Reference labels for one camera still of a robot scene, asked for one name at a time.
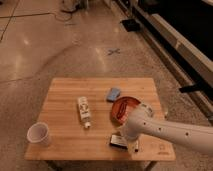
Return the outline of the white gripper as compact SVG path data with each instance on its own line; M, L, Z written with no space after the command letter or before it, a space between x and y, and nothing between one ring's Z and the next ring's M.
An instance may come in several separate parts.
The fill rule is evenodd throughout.
M136 111L135 113L137 115L142 115L142 116L146 116L146 117L153 117L154 116L154 111L151 108L150 105L146 104L146 103L140 103L137 107L136 107ZM128 152L130 154L133 154L135 152L139 151L139 141L129 141L128 142Z

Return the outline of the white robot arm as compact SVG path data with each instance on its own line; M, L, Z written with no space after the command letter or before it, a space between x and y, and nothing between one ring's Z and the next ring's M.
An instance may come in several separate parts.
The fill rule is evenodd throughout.
M213 156L213 127L159 120L153 114L148 104L140 103L130 112L119 132L127 141L146 134Z

